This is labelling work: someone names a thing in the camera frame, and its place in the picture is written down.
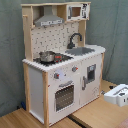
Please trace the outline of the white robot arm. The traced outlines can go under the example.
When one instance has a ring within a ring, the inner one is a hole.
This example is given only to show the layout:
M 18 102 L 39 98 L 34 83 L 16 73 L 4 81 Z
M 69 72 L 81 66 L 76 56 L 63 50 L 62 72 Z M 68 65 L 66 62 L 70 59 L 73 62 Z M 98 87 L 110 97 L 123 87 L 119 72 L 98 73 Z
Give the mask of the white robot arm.
M 128 85 L 120 84 L 104 94 L 104 100 L 119 107 L 128 105 Z

